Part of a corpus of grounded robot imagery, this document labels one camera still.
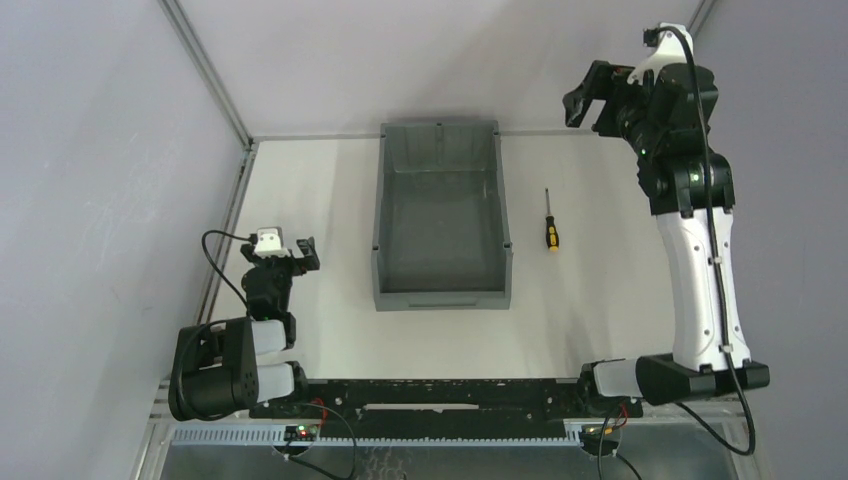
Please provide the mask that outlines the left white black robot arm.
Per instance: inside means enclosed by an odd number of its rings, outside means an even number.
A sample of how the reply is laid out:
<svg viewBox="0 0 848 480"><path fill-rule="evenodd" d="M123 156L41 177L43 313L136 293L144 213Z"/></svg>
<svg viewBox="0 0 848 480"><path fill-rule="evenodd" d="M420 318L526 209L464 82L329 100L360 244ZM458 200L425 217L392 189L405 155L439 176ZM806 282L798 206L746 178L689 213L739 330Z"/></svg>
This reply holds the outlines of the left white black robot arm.
<svg viewBox="0 0 848 480"><path fill-rule="evenodd" d="M299 256L272 230L250 236L241 247L251 265L240 280L244 316L180 330L168 390L176 420L216 421L272 400L304 399L307 378L298 362L260 362L293 348L293 281L320 268L314 238L296 244Z"/></svg>

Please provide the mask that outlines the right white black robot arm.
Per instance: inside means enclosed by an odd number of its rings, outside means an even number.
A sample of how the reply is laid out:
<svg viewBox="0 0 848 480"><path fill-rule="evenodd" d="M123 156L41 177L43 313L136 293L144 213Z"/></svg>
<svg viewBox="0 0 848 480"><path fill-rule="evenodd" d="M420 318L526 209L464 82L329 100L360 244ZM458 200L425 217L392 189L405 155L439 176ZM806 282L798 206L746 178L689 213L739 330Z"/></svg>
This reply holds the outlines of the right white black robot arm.
<svg viewBox="0 0 848 480"><path fill-rule="evenodd" d="M726 158L703 136L719 97L713 73L673 63L656 73L594 61L563 99L565 122L581 125L593 101L593 125L624 140L637 157L668 257L674 307L670 352L587 363L581 381L597 397L634 397L653 405L767 387L741 329L731 264L735 192Z"/></svg>

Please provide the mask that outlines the yellow black handled screwdriver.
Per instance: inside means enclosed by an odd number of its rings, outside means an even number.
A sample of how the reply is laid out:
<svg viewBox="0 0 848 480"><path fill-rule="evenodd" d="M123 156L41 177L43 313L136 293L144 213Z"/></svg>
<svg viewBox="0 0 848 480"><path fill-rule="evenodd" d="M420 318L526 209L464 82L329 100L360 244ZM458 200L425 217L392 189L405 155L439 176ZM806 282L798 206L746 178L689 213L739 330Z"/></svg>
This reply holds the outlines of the yellow black handled screwdriver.
<svg viewBox="0 0 848 480"><path fill-rule="evenodd" d="M555 217L552 214L551 210L551 200L549 189L545 189L545 201L546 201L546 243L549 251L556 252L559 249L560 240L558 230L555 224Z"/></svg>

